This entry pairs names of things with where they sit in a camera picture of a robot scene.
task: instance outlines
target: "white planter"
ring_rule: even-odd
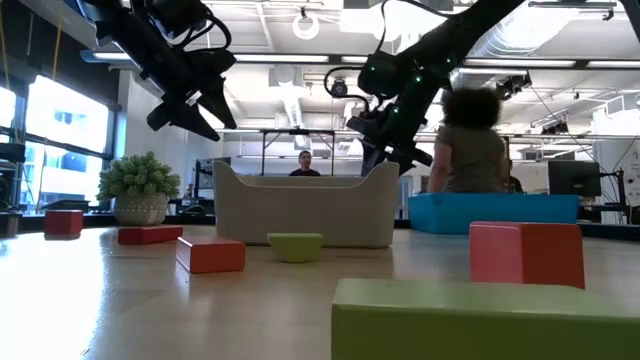
[[[116,197],[113,214],[120,225],[151,226],[164,221],[167,215],[167,195],[120,195]]]

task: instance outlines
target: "potted plant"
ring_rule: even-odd
[[[121,225],[149,226],[164,221],[167,200],[178,195],[180,176],[156,160],[153,152],[144,156],[123,156],[100,173],[97,199],[116,199],[114,215]]]

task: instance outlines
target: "person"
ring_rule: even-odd
[[[444,100],[429,192],[504,192],[505,146],[493,130],[500,110],[491,89],[458,89]]]
[[[311,169],[311,153],[307,150],[301,151],[298,155],[300,168],[294,170],[289,176],[320,176],[320,173]]]
[[[513,161],[511,159],[507,160],[509,164],[509,181],[507,182],[507,192],[511,194],[522,194],[524,191],[522,190],[522,184],[517,177],[511,175],[511,170],[513,170]]]

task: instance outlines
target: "gray shirt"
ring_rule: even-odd
[[[498,172],[504,143],[495,131],[443,126],[436,143],[451,147],[451,171],[443,191],[503,192]]]

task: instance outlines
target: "blue bin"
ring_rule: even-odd
[[[468,234],[474,221],[575,224],[577,195],[423,194],[409,198],[411,227],[432,234]]]

